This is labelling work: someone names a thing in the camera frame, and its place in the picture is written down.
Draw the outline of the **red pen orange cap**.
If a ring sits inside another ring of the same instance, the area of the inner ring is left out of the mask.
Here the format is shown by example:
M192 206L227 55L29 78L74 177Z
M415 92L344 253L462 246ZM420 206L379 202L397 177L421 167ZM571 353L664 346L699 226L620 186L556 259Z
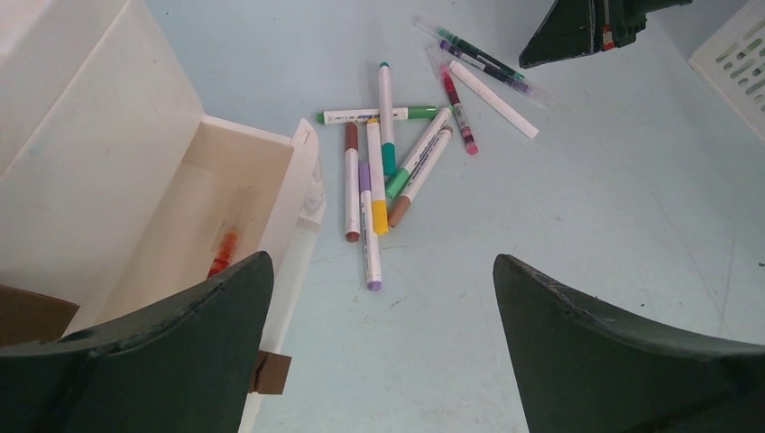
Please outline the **red pen orange cap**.
M208 279L232 263L241 235L250 220L254 196L252 188L240 188L232 193L213 244L215 256L207 272Z

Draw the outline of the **white drawer cabinet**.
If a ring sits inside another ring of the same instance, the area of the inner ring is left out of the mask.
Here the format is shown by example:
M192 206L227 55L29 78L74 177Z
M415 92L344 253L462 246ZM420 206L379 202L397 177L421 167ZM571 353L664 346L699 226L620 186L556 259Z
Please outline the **white drawer cabinet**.
M143 1L1 4L1 351L50 343L207 280L236 189L232 263L274 287L241 424L281 394L290 325L327 207L319 140L206 114Z

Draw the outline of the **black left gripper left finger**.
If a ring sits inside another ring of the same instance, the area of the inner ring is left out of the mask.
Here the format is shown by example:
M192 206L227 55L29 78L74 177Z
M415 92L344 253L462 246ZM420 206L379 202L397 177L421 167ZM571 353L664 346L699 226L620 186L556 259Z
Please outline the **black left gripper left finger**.
M2 431L237 431L273 287L258 252L120 318L4 347Z

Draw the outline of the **red transparent pen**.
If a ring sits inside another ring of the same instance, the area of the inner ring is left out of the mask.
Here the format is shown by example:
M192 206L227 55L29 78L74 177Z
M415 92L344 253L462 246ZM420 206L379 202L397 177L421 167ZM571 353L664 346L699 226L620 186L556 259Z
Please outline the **red transparent pen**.
M475 142L472 129L468 123L461 99L456 91L456 85L452 78L450 69L440 52L440 48L438 48L435 43L430 44L427 47L428 56L433 63L434 69L437 72L438 77L444 86L444 89L446 90L447 98L456 119L465 150L469 155L476 155L479 153L478 146Z

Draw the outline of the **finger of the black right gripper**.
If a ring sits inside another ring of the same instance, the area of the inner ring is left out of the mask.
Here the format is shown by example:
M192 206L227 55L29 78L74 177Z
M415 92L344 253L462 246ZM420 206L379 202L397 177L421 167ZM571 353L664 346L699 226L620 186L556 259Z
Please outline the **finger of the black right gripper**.
M523 69L597 53L595 1L557 0L519 56Z

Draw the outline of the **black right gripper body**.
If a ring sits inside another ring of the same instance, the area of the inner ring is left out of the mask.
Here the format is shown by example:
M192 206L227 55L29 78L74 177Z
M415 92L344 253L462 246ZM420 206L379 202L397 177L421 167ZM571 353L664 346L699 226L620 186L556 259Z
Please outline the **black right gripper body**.
M692 0L595 0L594 50L609 51L636 42L646 29L647 15Z

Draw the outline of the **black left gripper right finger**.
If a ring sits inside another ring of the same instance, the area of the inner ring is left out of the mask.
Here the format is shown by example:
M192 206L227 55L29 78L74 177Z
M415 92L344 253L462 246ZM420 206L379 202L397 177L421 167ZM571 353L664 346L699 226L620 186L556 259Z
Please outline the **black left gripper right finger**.
M762 345L641 317L508 254L493 285L530 431L763 431Z

